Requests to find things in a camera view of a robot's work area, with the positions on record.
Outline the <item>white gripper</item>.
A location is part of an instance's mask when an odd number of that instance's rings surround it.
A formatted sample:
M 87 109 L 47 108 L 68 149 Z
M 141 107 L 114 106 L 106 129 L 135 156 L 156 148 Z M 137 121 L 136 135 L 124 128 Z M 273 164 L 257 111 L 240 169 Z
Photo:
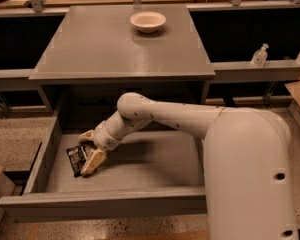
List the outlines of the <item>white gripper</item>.
M 117 140 L 108 132 L 105 121 L 102 121 L 94 131 L 86 131 L 78 137 L 80 143 L 92 140 L 97 149 L 89 152 L 88 158 L 81 169 L 82 176 L 92 175 L 106 159 L 107 153 L 105 151 L 114 150 L 121 143 L 120 140 Z

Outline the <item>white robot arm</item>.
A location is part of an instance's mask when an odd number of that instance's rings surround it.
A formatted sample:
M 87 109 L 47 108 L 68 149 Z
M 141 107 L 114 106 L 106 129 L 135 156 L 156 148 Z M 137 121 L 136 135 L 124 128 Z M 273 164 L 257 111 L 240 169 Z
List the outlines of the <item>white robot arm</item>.
M 271 111 L 126 93 L 109 119 L 79 136 L 97 147 L 81 173 L 91 174 L 125 136 L 152 121 L 203 141 L 210 240 L 299 240 L 288 159 L 291 132 Z

